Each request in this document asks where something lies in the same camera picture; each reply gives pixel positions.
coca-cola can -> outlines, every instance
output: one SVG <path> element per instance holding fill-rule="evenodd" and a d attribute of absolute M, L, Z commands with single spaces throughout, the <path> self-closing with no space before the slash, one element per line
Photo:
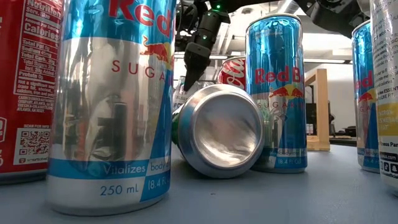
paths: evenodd
<path fill-rule="evenodd" d="M 229 84 L 246 90 L 246 56 L 226 60 L 218 74 L 217 83 Z"/>

wooden frame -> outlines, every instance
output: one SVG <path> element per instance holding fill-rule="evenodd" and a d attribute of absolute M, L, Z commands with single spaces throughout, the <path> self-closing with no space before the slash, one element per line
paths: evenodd
<path fill-rule="evenodd" d="M 317 135 L 307 136 L 309 151 L 330 151 L 329 141 L 329 105 L 328 105 L 328 75 L 326 69 L 316 69 L 305 79 L 305 86 L 317 84 Z"/>

yellow label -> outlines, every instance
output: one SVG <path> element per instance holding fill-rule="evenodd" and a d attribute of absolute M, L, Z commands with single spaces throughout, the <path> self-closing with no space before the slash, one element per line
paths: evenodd
<path fill-rule="evenodd" d="M 379 136 L 398 136 L 398 103 L 377 106 Z"/>

energy drink can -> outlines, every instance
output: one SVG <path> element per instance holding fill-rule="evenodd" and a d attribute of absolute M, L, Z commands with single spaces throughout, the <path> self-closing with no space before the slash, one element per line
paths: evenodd
<path fill-rule="evenodd" d="M 246 31 L 246 91 L 264 117 L 266 145 L 254 170 L 298 173 L 307 167 L 301 21 L 270 14 Z"/>
<path fill-rule="evenodd" d="M 177 87 L 173 92 L 173 111 L 183 105 L 196 91 L 203 88 L 203 85 L 200 82 L 195 82 L 188 91 L 184 91 L 184 83 L 185 77 L 181 76 L 180 79 L 178 79 Z"/>
<path fill-rule="evenodd" d="M 371 1 L 380 175 L 398 196 L 398 2 Z"/>
<path fill-rule="evenodd" d="M 1 1 L 0 184 L 44 179 L 62 1 Z"/>
<path fill-rule="evenodd" d="M 197 171 L 213 178 L 243 174 L 264 145 L 262 115 L 242 89 L 202 88 L 173 113 L 172 141 Z"/>
<path fill-rule="evenodd" d="M 218 74 L 217 83 L 229 84 L 246 90 L 246 56 L 226 60 Z"/>
<path fill-rule="evenodd" d="M 358 163 L 363 170 L 378 173 L 379 143 L 370 21 L 353 31 L 353 67 Z"/>
<path fill-rule="evenodd" d="M 65 3 L 48 202 L 148 207 L 170 187 L 175 0 Z"/>

blue and silver can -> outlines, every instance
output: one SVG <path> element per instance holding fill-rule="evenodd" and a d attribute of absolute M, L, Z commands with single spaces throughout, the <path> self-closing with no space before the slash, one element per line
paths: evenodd
<path fill-rule="evenodd" d="M 356 147 L 358 148 L 358 163 L 362 169 L 379 173 L 372 55 L 371 23 L 366 21 L 353 31 Z"/>
<path fill-rule="evenodd" d="M 270 14 L 246 31 L 246 91 L 262 111 L 266 145 L 254 170 L 303 172 L 307 167 L 301 21 Z"/>
<path fill-rule="evenodd" d="M 47 177 L 54 210 L 112 215 L 168 191 L 175 5 L 65 2 Z"/>

